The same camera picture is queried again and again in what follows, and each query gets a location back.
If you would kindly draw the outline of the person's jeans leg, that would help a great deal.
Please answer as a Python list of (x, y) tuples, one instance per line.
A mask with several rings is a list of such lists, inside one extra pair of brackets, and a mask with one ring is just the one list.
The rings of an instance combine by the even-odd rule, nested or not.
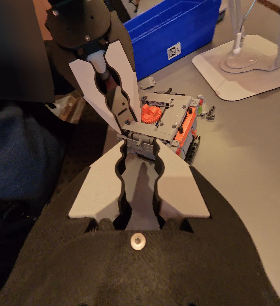
[(56, 186), (65, 122), (44, 103), (0, 100), (0, 201), (21, 201), (38, 216)]

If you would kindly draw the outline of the light grey flat brick panel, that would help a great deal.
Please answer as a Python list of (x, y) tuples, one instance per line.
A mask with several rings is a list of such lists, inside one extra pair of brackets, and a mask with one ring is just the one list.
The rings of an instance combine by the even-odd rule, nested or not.
[(141, 90), (147, 90), (155, 87), (156, 81), (153, 77), (147, 77), (139, 81), (139, 86)]

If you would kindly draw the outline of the white book stand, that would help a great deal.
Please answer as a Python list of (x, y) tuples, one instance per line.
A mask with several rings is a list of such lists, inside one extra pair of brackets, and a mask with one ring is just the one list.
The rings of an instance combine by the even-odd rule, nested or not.
[(235, 39), (192, 59), (192, 63), (216, 95), (239, 101), (280, 88), (280, 26), (277, 43), (259, 35), (245, 35), (244, 22), (256, 2), (276, 11), (271, 1), (253, 1), (247, 13), (241, 1), (228, 1)]

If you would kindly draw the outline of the cardboard box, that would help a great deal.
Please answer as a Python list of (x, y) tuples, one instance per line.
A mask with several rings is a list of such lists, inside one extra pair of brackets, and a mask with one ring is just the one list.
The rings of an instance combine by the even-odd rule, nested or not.
[(60, 99), (53, 103), (55, 108), (52, 109), (50, 106), (48, 108), (59, 119), (71, 124), (77, 124), (85, 104), (86, 101), (83, 96), (77, 90), (74, 90), (69, 94), (60, 96)]

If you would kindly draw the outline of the black key fob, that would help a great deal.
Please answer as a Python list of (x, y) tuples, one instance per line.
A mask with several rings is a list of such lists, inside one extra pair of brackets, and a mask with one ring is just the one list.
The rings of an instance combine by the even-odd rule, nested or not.
[(29, 204), (24, 201), (0, 203), (0, 214), (5, 222), (14, 222), (27, 216)]

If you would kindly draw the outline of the light grey curved brick panel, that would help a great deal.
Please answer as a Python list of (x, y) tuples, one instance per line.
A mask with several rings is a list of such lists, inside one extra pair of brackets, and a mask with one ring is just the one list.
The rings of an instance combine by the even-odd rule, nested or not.
[(208, 114), (209, 109), (207, 107), (207, 104), (205, 102), (206, 97), (202, 95), (197, 96), (198, 99), (198, 105), (197, 105), (197, 116), (205, 116)]

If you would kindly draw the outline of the blue bin with square tag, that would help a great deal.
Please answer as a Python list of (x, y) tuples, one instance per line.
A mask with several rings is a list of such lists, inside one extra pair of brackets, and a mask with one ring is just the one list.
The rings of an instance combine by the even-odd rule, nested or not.
[(124, 23), (140, 81), (209, 44), (221, 0), (166, 0)]

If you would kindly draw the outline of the grey orange toy brick assembly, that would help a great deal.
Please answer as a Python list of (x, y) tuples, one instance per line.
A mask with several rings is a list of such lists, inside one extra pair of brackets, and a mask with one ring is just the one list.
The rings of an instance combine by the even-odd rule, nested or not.
[(148, 93), (141, 98), (141, 120), (126, 120), (118, 140), (127, 140), (128, 152), (155, 161), (153, 140), (160, 140), (191, 165), (197, 153), (197, 115), (204, 97), (189, 97), (170, 92)]

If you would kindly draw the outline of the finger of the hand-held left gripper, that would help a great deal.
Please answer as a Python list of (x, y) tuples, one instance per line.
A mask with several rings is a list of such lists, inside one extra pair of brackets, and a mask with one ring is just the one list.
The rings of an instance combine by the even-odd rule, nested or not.
[(99, 90), (96, 84), (96, 70), (92, 63), (76, 59), (69, 63), (69, 67), (84, 94), (84, 99), (109, 126), (121, 134), (122, 129), (118, 123), (117, 117), (108, 107), (105, 94)]
[(119, 77), (120, 87), (127, 96), (131, 113), (136, 121), (141, 122), (141, 103), (137, 75), (130, 65), (121, 42), (116, 40), (110, 43), (104, 57), (108, 67), (113, 69)]

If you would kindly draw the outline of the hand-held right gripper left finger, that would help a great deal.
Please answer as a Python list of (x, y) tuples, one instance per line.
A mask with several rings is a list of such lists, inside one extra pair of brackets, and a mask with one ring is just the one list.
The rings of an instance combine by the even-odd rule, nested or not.
[(127, 198), (122, 174), (127, 141), (122, 140), (89, 167), (68, 216), (72, 219), (110, 219), (116, 230), (127, 227)]

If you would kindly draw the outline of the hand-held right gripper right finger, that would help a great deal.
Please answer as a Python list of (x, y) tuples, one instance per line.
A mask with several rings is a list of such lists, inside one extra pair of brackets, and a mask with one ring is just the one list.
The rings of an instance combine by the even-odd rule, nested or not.
[(160, 229), (166, 221), (176, 220), (180, 226), (188, 218), (209, 218), (190, 166), (160, 140), (153, 140), (154, 170), (157, 179), (153, 191), (153, 212)]

